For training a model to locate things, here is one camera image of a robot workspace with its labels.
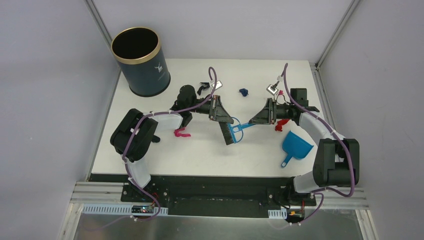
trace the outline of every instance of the blue dustpan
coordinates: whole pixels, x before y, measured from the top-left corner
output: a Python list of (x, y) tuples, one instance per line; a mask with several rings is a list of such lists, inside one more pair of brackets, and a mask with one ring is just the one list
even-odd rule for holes
[(304, 159), (314, 146), (307, 143), (300, 136), (289, 131), (284, 141), (282, 142), (282, 149), (287, 153), (281, 167), (284, 168), (289, 163), (290, 159)]

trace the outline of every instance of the trash can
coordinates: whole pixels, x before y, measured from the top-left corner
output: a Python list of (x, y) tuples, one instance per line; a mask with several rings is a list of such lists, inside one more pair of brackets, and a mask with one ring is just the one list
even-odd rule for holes
[(171, 75), (155, 31), (128, 28), (113, 39), (110, 48), (134, 94), (153, 97), (167, 89)]

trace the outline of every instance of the gray wall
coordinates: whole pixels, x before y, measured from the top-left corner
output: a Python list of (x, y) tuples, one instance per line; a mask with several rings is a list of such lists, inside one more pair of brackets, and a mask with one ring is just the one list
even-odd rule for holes
[(424, 1), (364, 0), (324, 62), (380, 239), (423, 239)]
[(112, 37), (155, 29), (167, 58), (318, 61), (351, 0), (95, 0)]
[(2, 0), (0, 33), (0, 239), (56, 239), (118, 68), (82, 0)]

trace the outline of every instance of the white table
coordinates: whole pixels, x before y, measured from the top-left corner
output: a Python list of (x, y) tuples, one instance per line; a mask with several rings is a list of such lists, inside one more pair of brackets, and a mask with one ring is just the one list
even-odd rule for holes
[[(276, 82), (285, 63), (288, 63), (288, 87), (307, 88), (309, 105), (321, 111), (308, 61), (167, 59), (166, 64), (171, 74), (170, 85), (163, 93), (147, 98), (133, 94), (124, 75), (121, 74), (91, 173), (126, 173), (120, 155), (110, 144), (110, 138), (129, 109), (136, 108), (144, 113), (167, 111), (177, 99), (180, 87), (189, 84), (197, 90), (199, 82), (209, 82), (208, 68), (212, 66), (223, 84), (215, 94), (221, 96), (226, 111), (243, 124), (265, 106), (267, 98), (272, 97), (266, 91), (266, 87)], [(249, 91), (247, 97), (239, 93), (239, 89), (243, 88)], [(284, 90), (284, 84), (280, 83), (278, 88)], [(201, 97), (205, 97), (208, 93), (210, 91), (203, 91)], [(281, 168), (286, 156), (282, 150), (282, 142), (290, 130), (308, 143), (314, 144), (303, 129), (290, 121), (283, 126), (283, 132), (275, 131), (275, 125), (246, 128), (241, 142), (225, 145), (219, 124), (210, 121), (205, 114), (193, 113), (193, 119), (185, 131), (190, 133), (191, 137), (175, 137), (173, 131), (158, 132), (156, 135), (161, 141), (150, 144), (145, 158), (152, 175), (236, 177), (302, 175), (312, 170), (317, 147), (314, 146), (306, 158), (302, 160), (292, 158), (285, 168)]]

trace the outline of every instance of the deer logo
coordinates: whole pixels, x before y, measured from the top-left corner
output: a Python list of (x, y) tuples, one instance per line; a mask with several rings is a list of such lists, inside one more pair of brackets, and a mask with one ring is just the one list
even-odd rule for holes
[(160, 73), (162, 71), (161, 63), (159, 62), (159, 65), (155, 66), (154, 68), (157, 69)]

